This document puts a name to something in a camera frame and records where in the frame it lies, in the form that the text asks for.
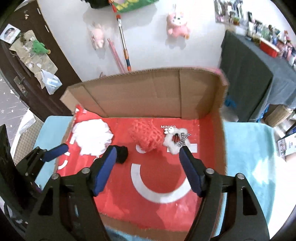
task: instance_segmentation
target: dark gray tablecloth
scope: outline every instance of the dark gray tablecloth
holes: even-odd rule
[[[225,32],[220,68],[230,86],[240,122],[256,121],[269,104],[296,108],[296,71],[281,58],[272,58],[244,36]]]

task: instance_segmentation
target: blue gripper pad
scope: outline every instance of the blue gripper pad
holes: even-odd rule
[[[69,147],[67,146],[67,144],[61,144],[55,148],[52,148],[51,150],[46,151],[43,155],[42,161],[49,162],[57,158],[58,156],[64,154],[68,150],[69,150]]]
[[[193,157],[187,146],[183,146],[180,149],[179,159],[192,191],[194,191],[199,197],[203,197],[203,191],[206,189],[204,173],[206,167],[200,159]]]
[[[97,196],[105,188],[111,170],[117,159],[117,150],[114,146],[109,146],[101,158],[94,160],[91,166],[92,171],[92,192]]]

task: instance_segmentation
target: checkered ribbon bow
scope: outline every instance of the checkered ribbon bow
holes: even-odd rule
[[[185,139],[187,139],[188,136],[190,136],[190,135],[191,135],[190,133],[188,133],[188,134],[185,135],[185,133],[182,132],[182,133],[181,133],[180,141],[178,141],[177,145],[178,145],[179,147],[181,147],[181,146],[186,146],[186,144],[185,144]]]

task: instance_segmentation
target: door handle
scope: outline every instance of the door handle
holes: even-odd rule
[[[25,78],[22,78],[22,80],[20,80],[18,77],[15,77],[13,79],[13,81],[15,82],[15,84],[17,85],[17,87],[20,89],[20,91],[22,92],[22,94],[26,97],[27,94],[28,94],[28,91],[26,90],[26,88],[22,84],[22,82],[23,82],[24,79]]]

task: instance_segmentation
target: green plush toy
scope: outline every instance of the green plush toy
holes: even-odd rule
[[[50,54],[50,50],[44,47],[43,43],[40,43],[38,40],[33,41],[33,51],[35,53]]]

